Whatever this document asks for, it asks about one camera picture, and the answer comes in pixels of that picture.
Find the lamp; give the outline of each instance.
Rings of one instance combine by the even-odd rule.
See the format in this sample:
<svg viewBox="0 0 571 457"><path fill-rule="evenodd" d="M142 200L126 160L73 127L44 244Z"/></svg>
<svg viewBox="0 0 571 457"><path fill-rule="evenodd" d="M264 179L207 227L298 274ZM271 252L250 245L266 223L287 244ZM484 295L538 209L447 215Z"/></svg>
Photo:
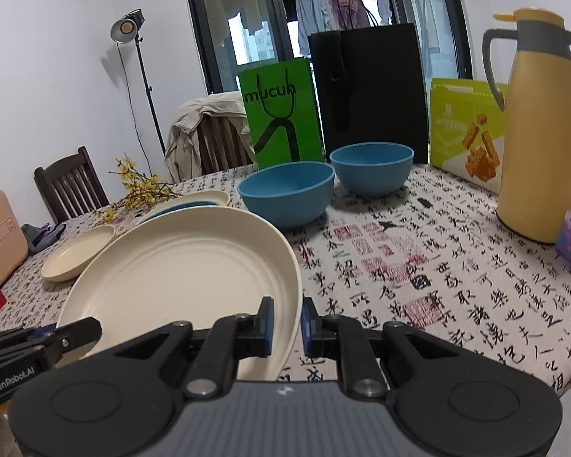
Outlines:
<svg viewBox="0 0 571 457"><path fill-rule="evenodd" d="M155 122L156 134L159 136L159 142L161 143L161 149L163 149L163 155L165 154L165 143L163 143L163 137L161 136L161 129L159 128L159 121L156 119L156 111L154 103L152 102L152 87L148 85L148 79L146 78L146 71L144 69L144 61L142 60L142 52L139 48L139 44L144 40L139 37L139 30L144 23L144 16L142 15L142 9L138 8L133 12L129 12L122 19L114 22L112 29L110 30L110 37L116 42L117 46L119 44L126 44L135 40L135 46L137 48L137 56L139 58L139 66L142 70L142 77L144 78L144 85L146 86L146 96L148 97L148 104L150 105L150 111L152 112L152 119Z"/></svg>

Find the calligraphy tablecloth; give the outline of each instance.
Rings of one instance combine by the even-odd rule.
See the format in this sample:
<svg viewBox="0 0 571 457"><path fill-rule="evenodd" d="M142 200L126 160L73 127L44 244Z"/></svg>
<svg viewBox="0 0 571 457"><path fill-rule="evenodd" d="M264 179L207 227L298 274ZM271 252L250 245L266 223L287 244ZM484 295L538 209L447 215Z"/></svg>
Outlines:
<svg viewBox="0 0 571 457"><path fill-rule="evenodd" d="M232 206L244 208L236 186L253 171L207 175L178 190L225 190ZM320 314L356 317L365 328L388 320L423 328L531 373L562 395L571 388L571 263L504 227L496 205L479 187L414 166L405 186L384 198L354 196L337 182L325 215L285 235ZM137 217L117 222L118 232ZM90 214L68 222L61 242L96 223ZM53 249L26 260L4 284L0 331L58 318L73 282L43 282L40 269ZM305 357L299 334L280 378L335 377L333 361Z"/></svg>

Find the chair backrest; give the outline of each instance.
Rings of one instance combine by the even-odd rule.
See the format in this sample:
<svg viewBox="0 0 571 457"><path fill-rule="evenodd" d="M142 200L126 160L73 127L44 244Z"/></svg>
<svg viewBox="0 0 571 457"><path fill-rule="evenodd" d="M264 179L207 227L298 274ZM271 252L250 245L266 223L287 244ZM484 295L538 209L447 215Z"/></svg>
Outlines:
<svg viewBox="0 0 571 457"><path fill-rule="evenodd" d="M57 223L108 204L85 146L46 169L38 167L34 179Z"/></svg>
<svg viewBox="0 0 571 457"><path fill-rule="evenodd" d="M237 129L228 118L204 115L197 132L203 175L252 163Z"/></svg>

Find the black bag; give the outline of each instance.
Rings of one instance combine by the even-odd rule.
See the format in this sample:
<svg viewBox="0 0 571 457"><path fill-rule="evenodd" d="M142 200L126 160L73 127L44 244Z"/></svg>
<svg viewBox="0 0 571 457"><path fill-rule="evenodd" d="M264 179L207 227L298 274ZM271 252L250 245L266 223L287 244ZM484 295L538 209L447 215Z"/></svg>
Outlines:
<svg viewBox="0 0 571 457"><path fill-rule="evenodd" d="M427 163L429 126L414 24L309 37L326 156L358 142L398 142Z"/></svg>

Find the green snack box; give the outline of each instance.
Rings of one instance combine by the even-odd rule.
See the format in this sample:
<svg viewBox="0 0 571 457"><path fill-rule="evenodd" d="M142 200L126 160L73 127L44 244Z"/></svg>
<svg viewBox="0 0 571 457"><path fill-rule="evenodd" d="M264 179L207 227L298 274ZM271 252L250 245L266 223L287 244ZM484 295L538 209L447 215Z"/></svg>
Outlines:
<svg viewBox="0 0 571 457"><path fill-rule="evenodd" d="M323 161L309 60L296 58L239 74L258 168Z"/></svg>
<svg viewBox="0 0 571 457"><path fill-rule="evenodd" d="M431 164L499 193L506 115L488 83L433 79L430 103Z"/></svg>

